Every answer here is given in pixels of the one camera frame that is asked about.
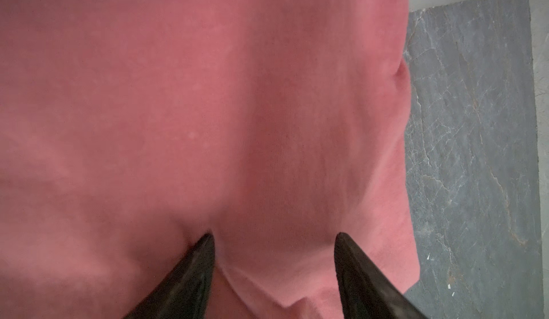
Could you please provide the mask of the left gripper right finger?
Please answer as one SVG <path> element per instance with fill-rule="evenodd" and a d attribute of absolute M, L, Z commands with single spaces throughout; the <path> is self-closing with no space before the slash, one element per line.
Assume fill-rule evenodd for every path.
<path fill-rule="evenodd" d="M 347 233 L 337 234 L 334 259 L 345 319 L 426 319 Z"/>

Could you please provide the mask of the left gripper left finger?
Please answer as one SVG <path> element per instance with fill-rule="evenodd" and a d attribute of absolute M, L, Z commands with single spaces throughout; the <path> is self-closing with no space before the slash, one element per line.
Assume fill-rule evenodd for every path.
<path fill-rule="evenodd" d="M 210 297 L 214 259 L 214 236 L 207 233 L 125 318 L 203 319 Z"/>

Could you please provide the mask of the pink t shirt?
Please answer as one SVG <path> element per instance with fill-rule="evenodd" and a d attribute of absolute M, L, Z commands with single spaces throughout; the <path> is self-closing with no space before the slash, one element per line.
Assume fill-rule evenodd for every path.
<path fill-rule="evenodd" d="M 1 0 L 1 317 L 121 318 L 205 233 L 208 318 L 406 292 L 408 0 Z"/>

